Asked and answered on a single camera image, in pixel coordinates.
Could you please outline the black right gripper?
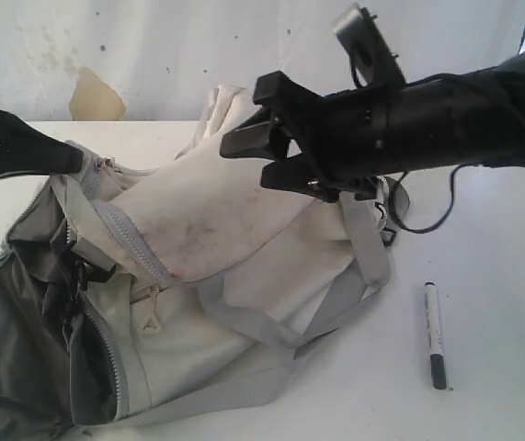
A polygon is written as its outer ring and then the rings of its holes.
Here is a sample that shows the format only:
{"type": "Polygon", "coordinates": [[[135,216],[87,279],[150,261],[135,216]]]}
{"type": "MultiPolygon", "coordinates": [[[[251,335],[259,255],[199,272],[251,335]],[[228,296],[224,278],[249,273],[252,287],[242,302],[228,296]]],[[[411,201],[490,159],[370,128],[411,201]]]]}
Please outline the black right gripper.
{"type": "Polygon", "coordinates": [[[220,156],[273,161],[260,177],[266,189],[336,202],[348,192],[356,200],[376,198],[374,171],[362,171],[375,147],[369,134],[373,106],[396,88],[371,85],[319,96],[276,71],[257,79],[254,103],[264,109],[223,135],[220,156]]]}

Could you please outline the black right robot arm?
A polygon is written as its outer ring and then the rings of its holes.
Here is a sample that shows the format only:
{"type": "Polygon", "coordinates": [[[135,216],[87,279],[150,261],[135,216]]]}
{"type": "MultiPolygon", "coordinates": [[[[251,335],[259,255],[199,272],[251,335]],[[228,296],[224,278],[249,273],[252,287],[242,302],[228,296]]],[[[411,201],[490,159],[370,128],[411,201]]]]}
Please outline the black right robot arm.
{"type": "Polygon", "coordinates": [[[334,202],[379,176],[451,165],[525,168],[525,51],[498,66],[372,83],[327,96],[282,72],[257,80],[257,112],[223,136],[226,159],[264,161],[260,185],[334,202]]]}

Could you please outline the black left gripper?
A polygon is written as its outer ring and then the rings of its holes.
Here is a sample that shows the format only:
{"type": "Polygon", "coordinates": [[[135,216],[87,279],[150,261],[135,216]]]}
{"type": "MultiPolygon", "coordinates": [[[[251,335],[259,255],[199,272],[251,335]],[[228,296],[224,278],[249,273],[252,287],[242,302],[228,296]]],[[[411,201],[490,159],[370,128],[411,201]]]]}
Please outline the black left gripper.
{"type": "Polygon", "coordinates": [[[82,170],[83,161],[80,149],[0,110],[0,177],[75,174],[82,170]]]}

